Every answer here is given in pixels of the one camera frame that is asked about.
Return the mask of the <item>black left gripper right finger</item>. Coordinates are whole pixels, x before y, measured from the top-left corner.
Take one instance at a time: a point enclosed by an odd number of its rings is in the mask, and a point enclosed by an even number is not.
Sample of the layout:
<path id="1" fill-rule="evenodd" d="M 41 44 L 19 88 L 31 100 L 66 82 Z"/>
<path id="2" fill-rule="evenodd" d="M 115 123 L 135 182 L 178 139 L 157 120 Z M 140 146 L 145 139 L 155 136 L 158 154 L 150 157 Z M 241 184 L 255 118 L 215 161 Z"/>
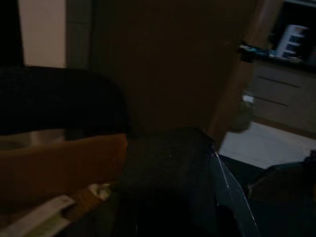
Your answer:
<path id="1" fill-rule="evenodd" d="M 209 147 L 209 168 L 214 179 L 214 205 L 222 237 L 258 237 L 258 226 L 245 194 L 216 150 Z"/>

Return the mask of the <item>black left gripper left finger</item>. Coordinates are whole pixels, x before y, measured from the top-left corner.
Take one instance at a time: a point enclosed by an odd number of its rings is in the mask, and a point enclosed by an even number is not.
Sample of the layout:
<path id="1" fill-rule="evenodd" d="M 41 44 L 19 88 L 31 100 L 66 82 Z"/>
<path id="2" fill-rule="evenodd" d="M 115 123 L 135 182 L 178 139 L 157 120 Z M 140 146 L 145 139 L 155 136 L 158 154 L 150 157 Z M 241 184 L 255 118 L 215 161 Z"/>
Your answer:
<path id="1" fill-rule="evenodd" d="M 131 140 L 121 177 L 122 237 L 217 237 L 212 140 L 182 128 Z"/>

